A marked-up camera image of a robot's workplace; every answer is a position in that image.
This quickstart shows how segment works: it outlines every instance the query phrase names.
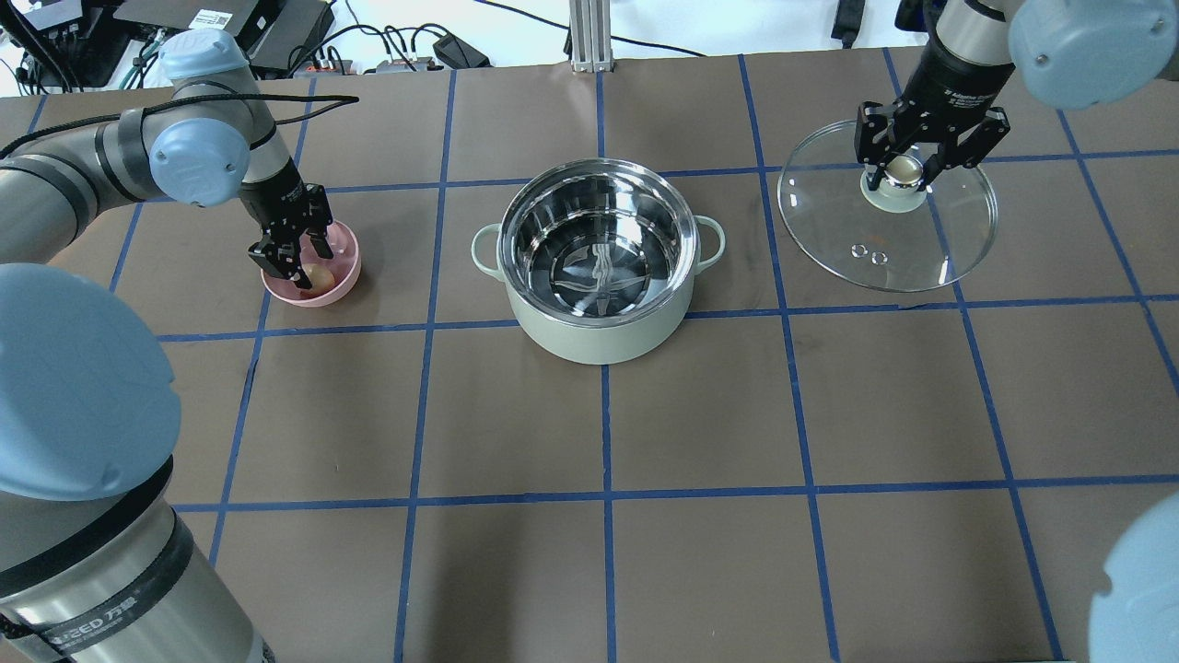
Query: pink bowl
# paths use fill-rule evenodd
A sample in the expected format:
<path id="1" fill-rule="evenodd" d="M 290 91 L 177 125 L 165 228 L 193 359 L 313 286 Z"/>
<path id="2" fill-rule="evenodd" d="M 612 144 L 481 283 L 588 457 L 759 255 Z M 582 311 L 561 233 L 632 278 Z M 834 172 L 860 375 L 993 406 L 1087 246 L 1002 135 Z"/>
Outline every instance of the pink bowl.
<path id="1" fill-rule="evenodd" d="M 331 271 L 331 275 L 336 277 L 335 287 L 320 296 L 312 297 L 307 295 L 304 290 L 299 290 L 294 281 L 283 281 L 282 278 L 275 278 L 262 273 L 262 282 L 266 285 L 266 290 L 270 290 L 271 295 L 291 306 L 303 308 L 325 307 L 347 295 L 361 277 L 361 249 L 360 244 L 356 243 L 356 234 L 353 232 L 351 228 L 337 221 L 328 227 L 328 244 L 331 247 L 331 252 L 335 254 L 335 257 L 323 260 L 315 254 L 315 249 L 311 248 L 311 241 L 304 235 L 299 243 L 302 248 L 299 257 L 303 261 L 303 265 L 321 264 L 327 267 Z"/>

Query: pot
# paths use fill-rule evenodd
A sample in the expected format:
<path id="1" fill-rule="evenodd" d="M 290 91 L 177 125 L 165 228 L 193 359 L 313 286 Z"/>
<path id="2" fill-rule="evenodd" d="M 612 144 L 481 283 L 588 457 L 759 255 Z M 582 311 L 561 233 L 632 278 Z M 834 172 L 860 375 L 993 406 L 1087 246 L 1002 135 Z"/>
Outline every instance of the pot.
<path id="1" fill-rule="evenodd" d="M 699 225 L 720 239 L 700 260 Z M 496 234 L 496 265 L 476 248 Z M 584 159 L 540 175 L 503 221 L 479 230 L 470 257 L 502 282 L 520 327 L 579 363 L 618 363 L 654 349 L 679 327 L 696 276 L 725 251 L 716 221 L 693 216 L 666 179 L 620 159 Z"/>

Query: metal post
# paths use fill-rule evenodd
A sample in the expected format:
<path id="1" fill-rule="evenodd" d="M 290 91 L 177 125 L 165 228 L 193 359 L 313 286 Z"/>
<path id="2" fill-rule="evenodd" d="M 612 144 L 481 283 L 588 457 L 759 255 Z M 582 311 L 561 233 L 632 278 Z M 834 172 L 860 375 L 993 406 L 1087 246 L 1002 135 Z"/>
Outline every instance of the metal post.
<path id="1" fill-rule="evenodd" d="M 569 0 L 573 71 L 614 71 L 610 47 L 610 0 Z"/>

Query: light blue joint cap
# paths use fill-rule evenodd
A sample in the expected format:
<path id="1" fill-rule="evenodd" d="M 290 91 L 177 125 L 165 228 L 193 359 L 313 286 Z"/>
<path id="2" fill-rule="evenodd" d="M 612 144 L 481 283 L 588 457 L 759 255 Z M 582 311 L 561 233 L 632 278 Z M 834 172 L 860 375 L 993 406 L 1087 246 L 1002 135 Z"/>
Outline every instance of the light blue joint cap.
<path id="1" fill-rule="evenodd" d="M 1075 110 L 1150 83 L 1171 60 L 1175 35 L 1174 0 L 1027 0 L 1007 42 L 1032 96 Z"/>
<path id="2" fill-rule="evenodd" d="M 180 400 L 156 336 L 105 288 L 0 264 L 0 491 L 88 500 L 159 470 Z"/>
<path id="3" fill-rule="evenodd" d="M 237 196 L 250 166 L 250 145 L 218 119 L 190 118 L 160 132 L 149 162 L 164 193 L 209 208 Z"/>
<path id="4" fill-rule="evenodd" d="M 232 71 L 250 64 L 229 33 L 211 27 L 190 29 L 169 39 L 160 47 L 159 61 L 172 81 Z"/>
<path id="5" fill-rule="evenodd" d="M 1179 494 L 1144 513 L 1105 563 L 1089 608 L 1089 661 L 1172 663 L 1179 651 Z"/>

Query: barcode sticker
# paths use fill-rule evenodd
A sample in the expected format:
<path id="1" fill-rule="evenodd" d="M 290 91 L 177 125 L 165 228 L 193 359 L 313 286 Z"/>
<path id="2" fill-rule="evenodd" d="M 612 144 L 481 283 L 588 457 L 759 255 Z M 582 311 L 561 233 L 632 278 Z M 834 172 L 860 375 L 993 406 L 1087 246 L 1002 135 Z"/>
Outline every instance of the barcode sticker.
<path id="1" fill-rule="evenodd" d="M 196 29 L 198 27 L 215 27 L 217 29 L 225 29 L 229 25 L 229 20 L 233 18 L 233 14 L 228 14 L 225 12 L 215 12 L 212 9 L 200 9 L 197 12 L 197 18 L 192 19 L 189 24 L 189 29 Z"/>

